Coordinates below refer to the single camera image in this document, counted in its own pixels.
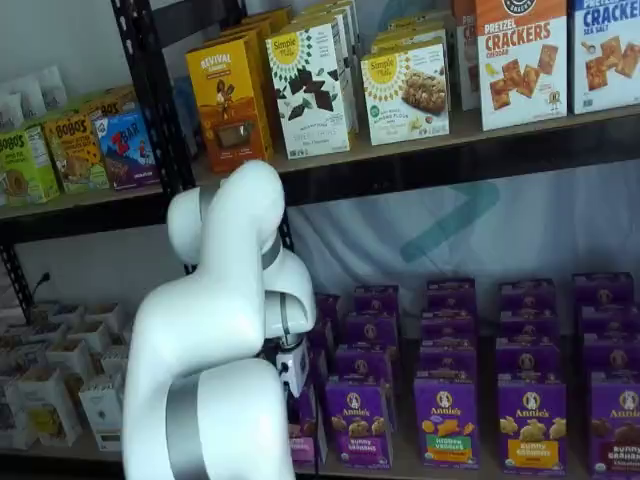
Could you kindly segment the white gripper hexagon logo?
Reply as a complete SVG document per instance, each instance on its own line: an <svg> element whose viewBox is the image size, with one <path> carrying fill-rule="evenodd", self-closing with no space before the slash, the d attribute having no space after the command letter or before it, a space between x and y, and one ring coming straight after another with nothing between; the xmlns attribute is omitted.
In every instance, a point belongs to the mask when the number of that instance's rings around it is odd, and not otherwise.
<svg viewBox="0 0 640 480"><path fill-rule="evenodd" d="M280 351L276 355L276 367L281 383L293 397L298 398L309 372L307 346L297 345Z"/></svg>

